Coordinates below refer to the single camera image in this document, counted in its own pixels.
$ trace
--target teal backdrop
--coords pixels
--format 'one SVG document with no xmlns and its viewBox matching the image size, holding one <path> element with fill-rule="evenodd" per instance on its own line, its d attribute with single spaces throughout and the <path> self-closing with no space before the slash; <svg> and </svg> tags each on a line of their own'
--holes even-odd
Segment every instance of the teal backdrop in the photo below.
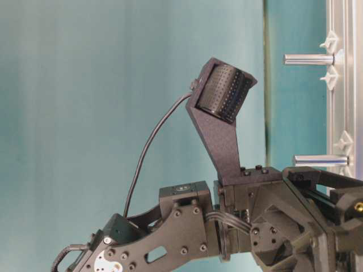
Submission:
<svg viewBox="0 0 363 272">
<path fill-rule="evenodd" d="M 283 54 L 326 54 L 325 0 L 265 0 L 265 101 L 268 164 L 295 154 L 326 154 L 324 66 L 285 66 Z"/>
<path fill-rule="evenodd" d="M 259 81 L 238 117 L 241 163 L 265 163 L 263 2 L 0 2 L 0 268 L 49 271 L 123 211 L 155 123 L 212 56 Z M 184 108 L 145 160 L 130 214 L 216 172 Z M 61 270 L 75 259 L 71 254 Z M 250 254 L 178 271 L 259 271 Z"/>
</svg>

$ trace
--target wire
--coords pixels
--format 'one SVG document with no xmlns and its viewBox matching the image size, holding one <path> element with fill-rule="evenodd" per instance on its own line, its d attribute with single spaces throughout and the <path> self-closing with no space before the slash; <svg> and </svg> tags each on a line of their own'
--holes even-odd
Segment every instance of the wire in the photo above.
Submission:
<svg viewBox="0 0 363 272">
<path fill-rule="evenodd" d="M 211 211 L 209 213 L 206 214 L 206 216 L 213 216 L 213 215 L 219 215 L 219 216 L 222 216 L 222 217 L 225 217 L 225 218 L 229 218 L 231 220 L 234 220 L 235 222 L 237 223 L 240 223 L 242 225 L 244 225 L 246 228 L 251 228 L 251 224 L 249 224 L 248 222 L 246 222 L 245 220 L 237 217 L 237 216 L 234 216 L 232 214 L 229 214 L 228 212 L 223 212 L 223 211 Z"/>
<path fill-rule="evenodd" d="M 66 255 L 71 251 L 80 251 L 88 249 L 88 245 L 68 245 L 63 248 L 62 251 L 58 254 L 56 259 L 54 260 L 52 267 L 50 268 L 50 272 L 58 272 L 58 265 L 61 261 L 66 257 Z"/>
<path fill-rule="evenodd" d="M 151 132 L 149 139 L 147 139 L 145 146 L 142 149 L 140 158 L 138 160 L 137 163 L 137 167 L 135 170 L 135 174 L 129 189 L 129 193 L 127 195 L 127 199 L 126 199 L 126 204 L 125 204 L 125 209 L 124 209 L 124 217 L 127 218 L 127 214 L 129 213 L 129 208 L 130 208 L 130 202 L 131 202 L 131 198 L 132 198 L 132 194 L 135 190 L 135 186 L 136 186 L 136 182 L 138 179 L 138 176 L 140 174 L 140 170 L 142 167 L 142 163 L 143 160 L 145 158 L 145 155 L 147 153 L 147 150 L 149 149 L 153 139 L 155 138 L 156 134 L 158 133 L 158 131 L 160 130 L 160 128 L 162 127 L 162 125 L 165 123 L 165 121 L 171 116 L 171 114 L 175 111 L 175 109 L 187 98 L 191 97 L 192 93 L 188 92 L 185 95 L 183 95 L 182 97 L 180 97 L 174 104 L 173 106 L 171 106 L 171 108 L 167 111 L 167 113 L 163 116 L 163 118 L 160 119 L 160 121 L 157 123 L 156 127 L 154 128 L 154 130 Z"/>
<path fill-rule="evenodd" d="M 206 221 L 218 221 L 228 226 L 231 226 L 246 235 L 250 235 L 251 225 L 246 221 L 234 215 L 222 211 L 212 211 L 206 214 Z"/>
</svg>

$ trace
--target bolt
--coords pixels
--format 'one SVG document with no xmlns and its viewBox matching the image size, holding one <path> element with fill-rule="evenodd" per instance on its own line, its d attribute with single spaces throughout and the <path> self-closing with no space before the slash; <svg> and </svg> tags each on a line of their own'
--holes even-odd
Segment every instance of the bolt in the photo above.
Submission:
<svg viewBox="0 0 363 272">
<path fill-rule="evenodd" d="M 272 234 L 276 234 L 277 233 L 277 229 L 275 229 L 274 227 L 271 227 L 270 228 L 270 231 Z"/>
<path fill-rule="evenodd" d="M 354 209 L 359 212 L 359 213 L 363 213 L 363 203 L 362 202 L 358 202 L 355 206 Z"/>
<path fill-rule="evenodd" d="M 198 207 L 195 207 L 194 210 L 193 210 L 193 213 L 194 214 L 200 213 L 200 209 Z"/>
<path fill-rule="evenodd" d="M 130 271 L 133 271 L 135 268 L 136 268 L 136 264 L 134 262 L 133 263 L 130 263 L 129 270 Z"/>
<path fill-rule="evenodd" d="M 111 238 L 110 237 L 106 237 L 105 239 L 103 239 L 103 242 L 108 245 L 111 243 Z"/>
<path fill-rule="evenodd" d="M 180 254 L 181 255 L 186 255 L 188 253 L 188 248 L 186 246 L 181 248 Z"/>
<path fill-rule="evenodd" d="M 201 244 L 199 247 L 199 250 L 202 252 L 205 252 L 208 249 L 208 247 L 206 246 L 206 244 Z"/>
<path fill-rule="evenodd" d="M 115 255 L 115 250 L 111 248 L 111 249 L 107 252 L 107 255 L 108 255 L 109 257 L 112 257 L 113 255 Z"/>
<path fill-rule="evenodd" d="M 176 218 L 180 217 L 181 215 L 182 215 L 182 212 L 180 210 L 176 210 L 174 212 L 174 217 L 176 217 Z"/>
<path fill-rule="evenodd" d="M 258 228 L 254 228 L 254 229 L 252 230 L 252 233 L 253 233 L 254 235 L 258 235 L 258 234 L 260 233 L 260 230 L 259 230 Z"/>
<path fill-rule="evenodd" d="M 127 258 L 129 257 L 129 253 L 124 252 L 123 254 L 121 254 L 121 260 L 125 261 L 127 260 Z"/>
</svg>

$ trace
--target perforated cylinder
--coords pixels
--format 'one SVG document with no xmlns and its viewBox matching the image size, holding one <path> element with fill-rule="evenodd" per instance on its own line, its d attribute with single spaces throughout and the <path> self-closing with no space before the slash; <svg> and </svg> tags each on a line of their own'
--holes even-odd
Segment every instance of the perforated cylinder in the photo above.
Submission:
<svg viewBox="0 0 363 272">
<path fill-rule="evenodd" d="M 233 123 L 251 88 L 252 80 L 230 65 L 216 66 L 202 91 L 197 106 Z"/>
</svg>

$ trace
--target cable bundle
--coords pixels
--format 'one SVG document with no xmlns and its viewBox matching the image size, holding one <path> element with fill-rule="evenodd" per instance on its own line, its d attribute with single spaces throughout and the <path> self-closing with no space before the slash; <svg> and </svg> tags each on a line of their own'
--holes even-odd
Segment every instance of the cable bundle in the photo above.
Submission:
<svg viewBox="0 0 363 272">
<path fill-rule="evenodd" d="M 211 211 L 205 215 L 206 221 L 218 221 L 250 235 L 251 224 L 241 218 L 223 211 Z"/>
</svg>

